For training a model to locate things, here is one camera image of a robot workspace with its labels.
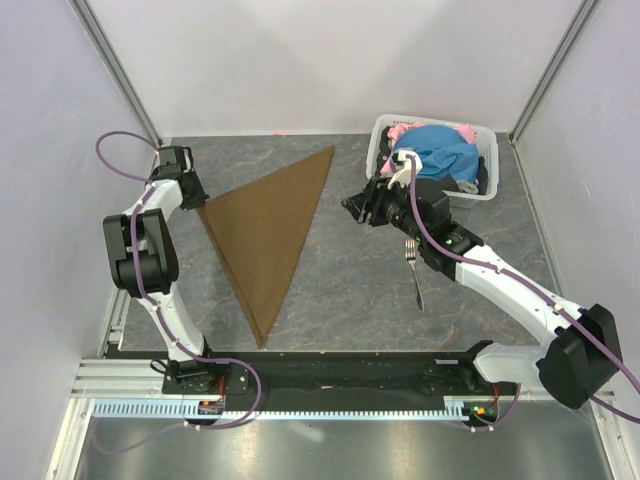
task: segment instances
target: silver fork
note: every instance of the silver fork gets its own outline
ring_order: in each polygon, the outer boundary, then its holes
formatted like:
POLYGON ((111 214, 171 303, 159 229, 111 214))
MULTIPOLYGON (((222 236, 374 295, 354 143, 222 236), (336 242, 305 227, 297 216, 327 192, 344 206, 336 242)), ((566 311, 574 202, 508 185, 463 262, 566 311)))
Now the silver fork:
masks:
POLYGON ((418 251, 418 245, 413 239, 409 239, 404 243, 404 258, 413 270, 413 281, 416 285, 416 301, 418 302, 418 309, 424 312, 424 304, 422 303, 422 292, 420 291, 420 284, 418 283, 418 274, 416 273, 416 253, 418 251))

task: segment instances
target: white plastic basket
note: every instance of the white plastic basket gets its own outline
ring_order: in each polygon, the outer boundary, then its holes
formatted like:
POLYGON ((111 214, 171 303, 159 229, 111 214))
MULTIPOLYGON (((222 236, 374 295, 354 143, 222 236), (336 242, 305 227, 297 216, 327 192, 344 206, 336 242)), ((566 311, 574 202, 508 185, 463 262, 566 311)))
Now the white plastic basket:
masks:
MULTIPOLYGON (((457 127, 461 123, 445 122, 432 118, 408 117, 406 115, 381 115, 376 120, 369 142, 369 152, 367 153, 367 178, 371 178, 376 173, 376 159, 380 153, 380 135, 382 130, 398 123, 422 122, 425 125, 445 125, 447 127, 457 127)), ((478 153, 484 157, 487 173, 489 174, 489 184, 485 195, 472 195, 470 193, 445 192, 449 195, 452 207, 469 208, 478 202, 491 200, 498 193, 498 181, 500 180, 500 168, 498 166, 498 140, 496 134, 486 127, 471 125, 476 134, 476 144, 478 153)))

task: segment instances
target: brown fabric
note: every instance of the brown fabric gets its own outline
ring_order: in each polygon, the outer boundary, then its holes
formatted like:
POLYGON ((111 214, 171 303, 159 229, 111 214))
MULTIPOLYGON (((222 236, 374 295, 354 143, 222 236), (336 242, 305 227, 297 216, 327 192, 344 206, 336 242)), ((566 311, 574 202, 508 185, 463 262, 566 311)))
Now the brown fabric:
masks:
POLYGON ((260 348, 291 285, 333 152, 326 148, 198 209, 260 348))

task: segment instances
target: wall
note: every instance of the wall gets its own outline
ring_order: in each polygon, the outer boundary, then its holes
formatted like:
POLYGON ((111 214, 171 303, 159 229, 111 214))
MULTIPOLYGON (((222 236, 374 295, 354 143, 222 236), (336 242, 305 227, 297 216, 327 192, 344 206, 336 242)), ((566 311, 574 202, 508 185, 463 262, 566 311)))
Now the wall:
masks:
MULTIPOLYGON (((640 40, 635 0, 601 2, 519 143, 569 297, 616 316, 640 375, 640 40)), ((621 375, 621 406, 640 398, 621 375)), ((640 455, 640 429, 629 428, 640 455)))
POLYGON ((164 136, 516 122, 579 0, 91 0, 164 136))
MULTIPOLYGON (((1 476, 36 479, 113 288, 102 218, 141 191, 106 170, 93 143, 138 129, 66 1, 5 1, 0 61, 1 476)), ((133 140, 106 152, 123 168, 149 169, 148 147, 133 140)))

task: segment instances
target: blue towel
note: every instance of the blue towel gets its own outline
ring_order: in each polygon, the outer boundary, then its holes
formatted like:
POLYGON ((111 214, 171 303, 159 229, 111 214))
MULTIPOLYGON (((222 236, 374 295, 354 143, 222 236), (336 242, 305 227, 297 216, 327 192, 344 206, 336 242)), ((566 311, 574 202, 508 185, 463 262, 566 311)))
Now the blue towel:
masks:
POLYGON ((425 125, 402 135, 393 146, 410 148, 422 160, 421 178, 440 180, 448 173, 454 180, 474 183, 478 176, 478 147, 467 143, 453 128, 425 125))

